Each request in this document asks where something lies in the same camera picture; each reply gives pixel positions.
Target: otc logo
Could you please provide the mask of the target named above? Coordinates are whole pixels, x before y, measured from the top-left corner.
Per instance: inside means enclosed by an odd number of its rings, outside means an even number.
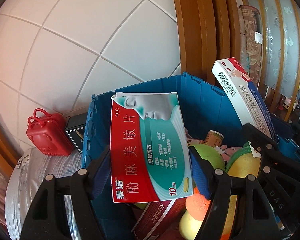
[[[119,110],[119,108],[116,108],[116,109],[114,110],[114,115],[115,115],[116,117],[118,117],[119,114],[120,114],[120,110]]]

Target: footprint graphic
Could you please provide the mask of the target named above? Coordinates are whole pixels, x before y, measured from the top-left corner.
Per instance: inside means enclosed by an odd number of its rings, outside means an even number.
[[[234,69],[230,72],[230,75],[233,76],[233,77],[242,77],[245,81],[249,82],[250,81],[250,77],[245,74],[245,73],[242,73],[240,70],[238,69]]]

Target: red handle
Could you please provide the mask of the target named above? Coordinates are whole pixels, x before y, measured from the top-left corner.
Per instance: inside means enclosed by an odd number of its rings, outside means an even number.
[[[32,127],[31,119],[37,120],[41,124],[41,127],[44,126],[44,123],[38,117],[31,116],[31,117],[28,118],[29,127]]]
[[[37,108],[37,109],[35,109],[35,110],[33,111],[33,116],[34,116],[34,117],[37,117],[37,112],[42,112],[42,113],[44,113],[44,115],[45,115],[46,117],[50,117],[50,116],[51,116],[51,114],[49,114],[47,111],[43,110],[42,108]]]

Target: red toy suitcase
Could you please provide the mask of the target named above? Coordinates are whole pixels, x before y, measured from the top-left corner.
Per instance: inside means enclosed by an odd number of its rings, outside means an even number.
[[[54,118],[28,118],[28,138],[45,155],[69,156],[74,149]]]
[[[42,112],[44,113],[45,116],[42,117],[37,117],[37,112]],[[39,118],[41,121],[45,122],[47,120],[55,120],[60,129],[64,130],[64,128],[66,127],[66,121],[65,119],[63,119],[62,115],[59,113],[54,113],[54,114],[49,114],[47,111],[43,110],[42,108],[37,108],[33,111],[33,116]]]

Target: orange ball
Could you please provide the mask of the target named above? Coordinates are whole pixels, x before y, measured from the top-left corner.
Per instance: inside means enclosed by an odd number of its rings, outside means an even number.
[[[186,208],[189,214],[198,221],[204,220],[209,204],[210,200],[201,195],[197,187],[194,188],[194,194],[186,199]]]

